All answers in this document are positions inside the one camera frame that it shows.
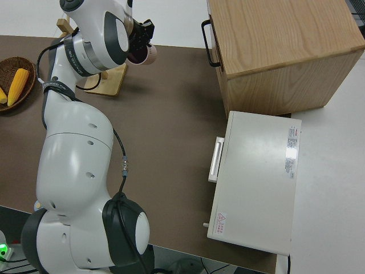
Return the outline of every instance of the wooden cabinet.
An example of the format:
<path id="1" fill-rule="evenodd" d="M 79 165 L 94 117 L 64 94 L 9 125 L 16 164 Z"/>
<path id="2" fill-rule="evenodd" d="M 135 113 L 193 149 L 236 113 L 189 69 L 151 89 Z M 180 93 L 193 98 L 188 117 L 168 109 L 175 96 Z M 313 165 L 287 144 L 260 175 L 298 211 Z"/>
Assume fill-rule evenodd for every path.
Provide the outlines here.
<path id="1" fill-rule="evenodd" d="M 345 0 L 208 0 L 226 115 L 326 105 L 365 49 Z"/>

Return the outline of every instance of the corn cob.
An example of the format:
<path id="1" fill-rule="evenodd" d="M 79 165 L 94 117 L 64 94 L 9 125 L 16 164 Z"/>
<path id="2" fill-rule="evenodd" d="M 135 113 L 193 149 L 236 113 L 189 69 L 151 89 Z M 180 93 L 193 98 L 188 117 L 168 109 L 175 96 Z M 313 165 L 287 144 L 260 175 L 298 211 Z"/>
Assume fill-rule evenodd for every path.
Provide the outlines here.
<path id="1" fill-rule="evenodd" d="M 7 95 L 7 105 L 12 106 L 22 93 L 25 84 L 27 83 L 29 72 L 23 68 L 19 68 L 15 73 L 11 83 L 9 94 Z"/>
<path id="2" fill-rule="evenodd" d="M 7 102 L 7 97 L 5 92 L 0 88 L 0 103 L 5 104 Z"/>

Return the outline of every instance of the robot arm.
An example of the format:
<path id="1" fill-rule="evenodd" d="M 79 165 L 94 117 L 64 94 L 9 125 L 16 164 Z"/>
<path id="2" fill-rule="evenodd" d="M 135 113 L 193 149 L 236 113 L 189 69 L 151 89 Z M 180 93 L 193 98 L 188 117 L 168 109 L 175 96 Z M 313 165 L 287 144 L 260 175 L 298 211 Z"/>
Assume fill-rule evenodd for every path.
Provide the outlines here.
<path id="1" fill-rule="evenodd" d="M 155 56 L 152 22 L 134 21 L 132 1 L 122 2 L 60 0 L 79 31 L 50 53 L 51 74 L 43 85 L 47 135 L 36 187 L 44 209 L 31 215 L 22 234 L 25 255 L 41 273 L 108 273 L 134 263 L 147 272 L 147 216 L 121 191 L 111 198 L 106 188 L 111 123 L 74 95 L 85 76 L 127 58 L 148 63 Z"/>

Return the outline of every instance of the warning label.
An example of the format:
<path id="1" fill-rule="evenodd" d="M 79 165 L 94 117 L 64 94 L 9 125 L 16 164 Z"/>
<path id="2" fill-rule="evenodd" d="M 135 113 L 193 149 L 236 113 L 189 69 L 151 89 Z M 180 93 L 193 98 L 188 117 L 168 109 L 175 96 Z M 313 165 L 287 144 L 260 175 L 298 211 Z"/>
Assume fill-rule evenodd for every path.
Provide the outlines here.
<path id="1" fill-rule="evenodd" d="M 300 128 L 291 126 L 287 134 L 287 145 L 285 154 L 285 172 L 289 178 L 294 179 L 295 177 L 295 166 L 297 165 L 298 157 L 298 135 Z"/>
<path id="2" fill-rule="evenodd" d="M 227 219 L 226 213 L 222 213 L 222 212 L 217 213 L 216 230 L 215 230 L 216 234 L 223 235 L 226 219 Z"/>

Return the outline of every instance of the black metal handle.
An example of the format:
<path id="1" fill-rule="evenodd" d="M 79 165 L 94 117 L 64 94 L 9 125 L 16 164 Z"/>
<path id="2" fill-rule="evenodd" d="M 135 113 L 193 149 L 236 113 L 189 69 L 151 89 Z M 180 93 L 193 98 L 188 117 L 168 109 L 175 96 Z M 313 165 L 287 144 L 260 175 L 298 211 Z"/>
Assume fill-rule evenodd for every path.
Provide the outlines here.
<path id="1" fill-rule="evenodd" d="M 205 21 L 201 24 L 201 30 L 202 30 L 202 32 L 203 32 L 203 38 L 204 38 L 204 43 L 205 43 L 206 54 L 207 54 L 207 56 L 208 56 L 209 64 L 210 64 L 212 67 L 220 67 L 220 66 L 221 66 L 221 63 L 220 63 L 220 62 L 217 62 L 217 63 L 212 62 L 212 59 L 211 59 L 211 57 L 210 57 L 210 53 L 209 53 L 209 49 L 208 49 L 208 43 L 207 43 L 207 41 L 206 41 L 206 35 L 205 35 L 205 31 L 204 31 L 204 27 L 205 27 L 206 25 L 209 25 L 209 24 L 210 24 L 210 25 L 212 24 L 212 23 L 211 23 L 211 21 L 210 21 L 210 19 L 205 20 Z"/>

